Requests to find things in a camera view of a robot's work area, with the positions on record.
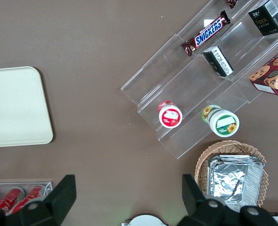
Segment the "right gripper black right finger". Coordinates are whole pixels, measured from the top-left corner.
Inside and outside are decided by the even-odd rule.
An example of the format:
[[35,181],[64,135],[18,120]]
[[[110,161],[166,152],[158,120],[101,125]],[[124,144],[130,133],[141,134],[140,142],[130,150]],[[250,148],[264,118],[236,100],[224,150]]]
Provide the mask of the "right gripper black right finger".
[[182,175],[182,199],[188,215],[179,226],[277,226],[263,208],[244,206],[235,212],[214,198],[205,198],[194,177]]

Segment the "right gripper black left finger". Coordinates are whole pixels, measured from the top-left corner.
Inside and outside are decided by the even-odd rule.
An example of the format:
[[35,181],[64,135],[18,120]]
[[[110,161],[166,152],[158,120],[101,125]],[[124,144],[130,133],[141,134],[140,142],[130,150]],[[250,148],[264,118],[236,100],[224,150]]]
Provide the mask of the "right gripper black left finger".
[[0,226],[59,226],[75,200],[75,175],[66,175],[43,201],[29,203],[9,216],[0,210]]

